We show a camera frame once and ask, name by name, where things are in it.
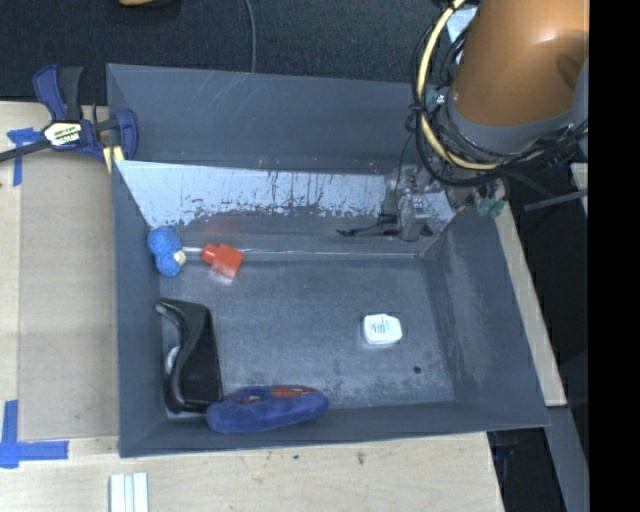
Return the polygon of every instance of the orange block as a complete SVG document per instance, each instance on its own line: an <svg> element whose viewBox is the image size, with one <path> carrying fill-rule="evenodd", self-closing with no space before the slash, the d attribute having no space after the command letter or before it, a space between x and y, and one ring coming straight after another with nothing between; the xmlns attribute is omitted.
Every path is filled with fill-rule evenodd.
<svg viewBox="0 0 640 512"><path fill-rule="evenodd" d="M211 265L213 270L233 279L242 263L244 254L225 244L219 246L207 244L202 249L201 257Z"/></svg>

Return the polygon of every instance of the wire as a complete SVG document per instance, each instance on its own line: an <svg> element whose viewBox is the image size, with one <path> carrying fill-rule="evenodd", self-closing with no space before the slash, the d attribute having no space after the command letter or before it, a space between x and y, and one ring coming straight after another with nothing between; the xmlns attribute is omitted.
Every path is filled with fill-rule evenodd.
<svg viewBox="0 0 640 512"><path fill-rule="evenodd" d="M411 134L407 138L404 146L402 147L402 152L400 153L400 160L398 161L398 173L396 174L396 186L393 188L393 203L396 207L396 213L398 214L398 231L402 232L402 215L400 215L400 205L398 204L398 185L400 183L400 173L402 172L402 164L404 163L404 155L407 152L407 147L409 147L409 142L411 142L411 138L414 135Z"/></svg>
<svg viewBox="0 0 640 512"><path fill-rule="evenodd" d="M393 215L385 215L385 214L381 214L378 217L378 220L375 224L368 226L366 228L357 228L357 229L349 229L349 230L342 230L342 229L338 229L336 230L339 234L341 234L342 236L355 236L358 233L363 233L366 231L370 231L374 228L377 228L379 226L383 226L385 224L396 224L398 226L397 230L393 230L393 231L383 231L382 234L384 235L397 235L398 233L400 233L402 231L402 218L400 216L400 207L398 205L398 201L396 199L396 192L398 191L398 184L400 183L400 172L402 170L402 164L404 163L404 157L405 157L405 153L407 152L407 148L409 147L409 142L411 142L411 138L413 137L413 134L409 135L409 137L407 138L406 142L404 143L404 146L402 147L402 151L400 152L400 159L398 161L398 173L396 175L396 185L393 189L393 203L396 207L396 217L394 217Z"/></svg>
<svg viewBox="0 0 640 512"><path fill-rule="evenodd" d="M251 72L256 72L256 20L253 16L253 9L251 8L251 1L244 0L244 5L249 13L249 24L251 26Z"/></svg>

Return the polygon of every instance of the blue sponge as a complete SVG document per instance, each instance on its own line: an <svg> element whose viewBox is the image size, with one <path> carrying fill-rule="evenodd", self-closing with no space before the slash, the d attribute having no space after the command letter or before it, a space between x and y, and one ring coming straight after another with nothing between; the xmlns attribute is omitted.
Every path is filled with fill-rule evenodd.
<svg viewBox="0 0 640 512"><path fill-rule="evenodd" d="M180 273L180 264L173 255L182 249L180 237L168 226L161 226L147 235L147 247L156 257L158 271L167 277Z"/></svg>
<svg viewBox="0 0 640 512"><path fill-rule="evenodd" d="M261 432L310 420L328 408L329 399L313 388L250 386L210 405L207 424L222 434Z"/></svg>

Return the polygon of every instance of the wooden table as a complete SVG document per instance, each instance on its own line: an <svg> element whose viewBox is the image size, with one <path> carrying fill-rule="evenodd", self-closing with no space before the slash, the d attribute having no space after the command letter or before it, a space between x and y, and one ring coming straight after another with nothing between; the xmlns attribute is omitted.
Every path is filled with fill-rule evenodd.
<svg viewBox="0 0 640 512"><path fill-rule="evenodd" d="M9 129L48 120L37 103L0 102L0 151L12 147ZM47 150L24 159L22 186L12 181L13 162L0 164L0 415L19 398L21 439L70 444L68 460L0 469L0 510L107 510L110 475L136 472L148 474L152 511L504 510L484 433L120 459L115 338L104 334L113 330L110 206L92 196L109 189L106 168ZM545 401L566 405L508 209L497 223ZM86 241L97 229L107 239ZM87 269L83 257L99 264ZM77 290L86 293L69 299ZM21 304L42 308L40 322Z"/></svg>

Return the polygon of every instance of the gray bin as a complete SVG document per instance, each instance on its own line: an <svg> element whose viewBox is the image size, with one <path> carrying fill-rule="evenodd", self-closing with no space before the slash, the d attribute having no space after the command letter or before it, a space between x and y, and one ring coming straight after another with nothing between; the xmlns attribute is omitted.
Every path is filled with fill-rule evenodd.
<svg viewBox="0 0 640 512"><path fill-rule="evenodd" d="M108 74L110 109L138 116L142 160L121 162L112 178L121 456L548 424L492 219L458 215L415 243L336 232L375 222L378 196L361 195L359 184L375 191L398 166L406 84L114 65ZM273 185L278 176L325 185L259 208L246 200L222 209L185 191L197 184L206 197L232 182L237 199L256 179ZM317 201L331 192L346 206ZM201 199L199 209L186 197ZM163 214L168 204L178 205L174 217ZM245 250L235 279L197 262L161 277L145 237L166 223L185 245ZM225 395L308 385L329 397L329 411L243 435L169 414L163 356L177 333L155 312L160 297L211 310ZM402 340L368 346L360 327L368 313L397 316Z"/></svg>

